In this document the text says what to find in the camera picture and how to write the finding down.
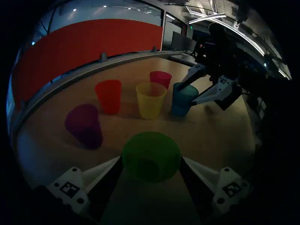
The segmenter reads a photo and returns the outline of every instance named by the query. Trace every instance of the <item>blue cup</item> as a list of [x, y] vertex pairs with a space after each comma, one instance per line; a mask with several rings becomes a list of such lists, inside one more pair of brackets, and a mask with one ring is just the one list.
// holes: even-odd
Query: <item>blue cup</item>
[[173, 85], [173, 100], [172, 100], [172, 114], [177, 116], [185, 116], [190, 108], [191, 108], [191, 101], [194, 100], [199, 91], [191, 86], [188, 85], [184, 89], [178, 91], [177, 88], [182, 83], [175, 83]]

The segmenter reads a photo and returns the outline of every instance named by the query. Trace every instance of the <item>green bowl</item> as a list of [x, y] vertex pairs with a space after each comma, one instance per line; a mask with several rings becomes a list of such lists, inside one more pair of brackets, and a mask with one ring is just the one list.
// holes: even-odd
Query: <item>green bowl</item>
[[178, 145], [158, 132], [143, 132], [133, 136], [122, 152], [124, 167], [135, 178], [159, 182], [171, 178], [180, 166]]

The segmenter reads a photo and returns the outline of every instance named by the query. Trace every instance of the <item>window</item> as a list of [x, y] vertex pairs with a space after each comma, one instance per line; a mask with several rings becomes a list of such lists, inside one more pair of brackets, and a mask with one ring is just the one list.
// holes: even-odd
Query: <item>window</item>
[[50, 32], [87, 20], [126, 19], [161, 26], [160, 9], [133, 0], [74, 0], [59, 5], [50, 24]]
[[173, 32], [183, 34], [187, 25], [170, 14], [166, 14], [165, 31], [163, 33], [162, 50], [171, 50]]

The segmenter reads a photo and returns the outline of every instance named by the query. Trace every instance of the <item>red panel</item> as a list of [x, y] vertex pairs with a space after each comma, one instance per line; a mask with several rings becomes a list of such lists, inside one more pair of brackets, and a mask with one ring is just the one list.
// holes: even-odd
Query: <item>red panel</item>
[[97, 19], [62, 27], [43, 37], [20, 58], [12, 72], [17, 110], [46, 83], [102, 52], [114, 56], [161, 47], [162, 27], [126, 19]]

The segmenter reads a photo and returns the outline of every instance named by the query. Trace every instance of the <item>ceiling light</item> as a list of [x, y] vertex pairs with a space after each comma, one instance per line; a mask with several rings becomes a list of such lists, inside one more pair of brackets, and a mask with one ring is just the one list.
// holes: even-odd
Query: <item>ceiling light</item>
[[[197, 16], [200, 16], [200, 17], [206, 17], [206, 15], [202, 14], [202, 13], [199, 13], [199, 12], [194, 12], [194, 11], [190, 11], [190, 14], [194, 14], [194, 15], [197, 15]], [[242, 32], [236, 30], [235, 28], [233, 28], [232, 26], [229, 26], [228, 24], [218, 20], [218, 19], [215, 19], [215, 18], [212, 18], [212, 19], [208, 19], [208, 20], [211, 20], [215, 23], [218, 23], [218, 24], [221, 24], [223, 25], [224, 27], [232, 30], [233, 32], [235, 32], [236, 34], [240, 35], [243, 39], [245, 39], [248, 43], [250, 43], [262, 56], [265, 54], [265, 52], [261, 49], [261, 47], [258, 46], [258, 44], [256, 44], [254, 41], [252, 41], [249, 37], [247, 37], [245, 34], [243, 34]]]
[[221, 18], [221, 17], [226, 17], [225, 13], [219, 13], [219, 14], [214, 14], [214, 15], [209, 15], [209, 16], [205, 16], [202, 18], [198, 18], [198, 19], [194, 19], [192, 21], [189, 22], [189, 24], [193, 24], [202, 20], [208, 20], [208, 19], [212, 19], [212, 18]]
[[284, 76], [285, 78], [290, 79], [281, 69], [278, 69], [278, 72], [281, 73], [281, 75]]
[[189, 10], [189, 8], [188, 8], [187, 6], [185, 6], [185, 8], [186, 8], [186, 10], [187, 10], [188, 12], [190, 12], [190, 10]]
[[171, 19], [175, 19], [174, 17], [171, 17], [169, 14], [166, 14], [167, 17], [171, 18]]

